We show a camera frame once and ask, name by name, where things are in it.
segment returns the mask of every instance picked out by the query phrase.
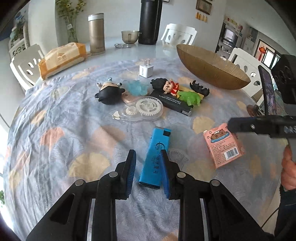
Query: orange tissue package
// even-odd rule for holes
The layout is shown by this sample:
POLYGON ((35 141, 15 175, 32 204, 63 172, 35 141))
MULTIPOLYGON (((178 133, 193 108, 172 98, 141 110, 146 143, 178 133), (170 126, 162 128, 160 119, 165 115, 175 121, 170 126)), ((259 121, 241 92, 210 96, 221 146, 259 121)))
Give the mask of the orange tissue package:
POLYGON ((227 129, 227 124, 223 123, 203 133, 208 149, 214 159, 216 169, 241 157, 245 151, 235 134, 231 134, 227 129))
POLYGON ((51 50, 38 64, 41 78, 47 79, 87 58, 85 44, 69 43, 51 50))

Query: red decoration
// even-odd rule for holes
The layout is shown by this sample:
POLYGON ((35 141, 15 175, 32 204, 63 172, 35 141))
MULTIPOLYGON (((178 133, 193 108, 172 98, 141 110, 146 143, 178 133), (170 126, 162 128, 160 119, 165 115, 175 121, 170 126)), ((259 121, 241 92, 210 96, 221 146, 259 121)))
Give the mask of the red decoration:
POLYGON ((262 57, 262 54, 266 54, 266 49, 264 48, 264 47, 260 47, 259 48, 259 51, 261 52, 261 54, 260 54, 260 56, 259 56, 259 61, 260 61, 260 59, 261 59, 261 57, 262 57))

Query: human hand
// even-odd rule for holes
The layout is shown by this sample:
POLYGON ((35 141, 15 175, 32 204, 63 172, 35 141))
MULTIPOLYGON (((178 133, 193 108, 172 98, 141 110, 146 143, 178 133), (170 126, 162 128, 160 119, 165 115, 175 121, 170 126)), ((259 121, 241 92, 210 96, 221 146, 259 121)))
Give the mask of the human hand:
POLYGON ((296 164, 292 161, 292 151, 289 146, 286 146, 284 150, 281 165, 283 166, 281 184, 287 190, 296 189, 296 164))

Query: small plate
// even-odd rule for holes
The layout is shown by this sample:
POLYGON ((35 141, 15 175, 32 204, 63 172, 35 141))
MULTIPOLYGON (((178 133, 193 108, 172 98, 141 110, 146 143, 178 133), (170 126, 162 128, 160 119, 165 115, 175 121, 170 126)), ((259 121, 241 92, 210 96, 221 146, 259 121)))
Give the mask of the small plate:
POLYGON ((121 49, 131 48, 130 44, 114 44, 114 46, 121 49))

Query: floral tablecloth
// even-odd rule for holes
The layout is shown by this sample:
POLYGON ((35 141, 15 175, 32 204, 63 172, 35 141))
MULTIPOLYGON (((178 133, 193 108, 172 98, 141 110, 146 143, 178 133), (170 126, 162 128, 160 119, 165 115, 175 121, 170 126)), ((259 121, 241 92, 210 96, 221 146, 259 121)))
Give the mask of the floral tablecloth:
MULTIPOLYGON (((4 167, 5 201, 14 231, 25 240, 36 223, 77 179, 97 180, 136 150, 137 165, 128 200, 116 201, 118 240, 176 240, 179 201, 163 189, 138 184, 154 127, 171 129, 169 157, 196 179, 220 180, 260 224, 279 183, 283 140, 239 134, 246 154, 215 170, 203 131, 248 116, 254 101, 242 90, 227 91, 201 81, 179 59, 154 59, 153 78, 173 79, 189 87, 196 80, 210 95, 191 117, 164 109, 155 122, 112 119, 121 104, 107 106, 94 95, 97 82, 137 79, 139 62, 95 66, 44 82, 26 92, 9 131, 4 167)), ((149 79, 140 78, 149 83, 149 79)))

